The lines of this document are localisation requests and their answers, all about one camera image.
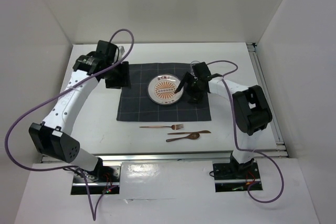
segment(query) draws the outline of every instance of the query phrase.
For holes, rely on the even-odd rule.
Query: wooden fork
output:
[[[140,126],[140,128],[171,128],[172,130],[183,129],[183,124],[173,124],[172,126]]]

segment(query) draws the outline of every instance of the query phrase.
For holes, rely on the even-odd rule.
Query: wall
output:
[[[320,222],[334,223],[336,0],[283,0],[257,53]]]
[[[74,43],[118,28],[137,42],[257,42],[281,0],[47,0]]]
[[[0,223],[14,223],[29,172],[12,164],[4,151],[4,136],[23,112],[59,91],[71,44],[43,0],[0,0]],[[36,150],[28,135],[40,122],[43,108],[14,130],[10,150],[31,166]]]

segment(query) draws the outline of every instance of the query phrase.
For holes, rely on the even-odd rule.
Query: orange sunburst pattern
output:
[[[169,100],[175,96],[174,91],[176,89],[175,84],[170,81],[159,82],[155,88],[155,95],[162,100]]]

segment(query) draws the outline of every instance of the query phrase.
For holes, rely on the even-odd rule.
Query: white plate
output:
[[[170,105],[177,102],[183,95],[183,88],[177,94],[174,91],[180,84],[180,80],[171,74],[161,74],[148,84],[148,96],[153,102],[162,105]]]

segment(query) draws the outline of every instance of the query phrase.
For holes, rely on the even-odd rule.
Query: placemat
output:
[[[180,80],[190,72],[188,63],[146,63],[130,65],[131,88],[122,88],[117,121],[196,122],[211,121],[207,94],[200,104],[188,103],[186,93],[175,104],[159,105],[147,93],[148,83],[159,74],[173,74]]]

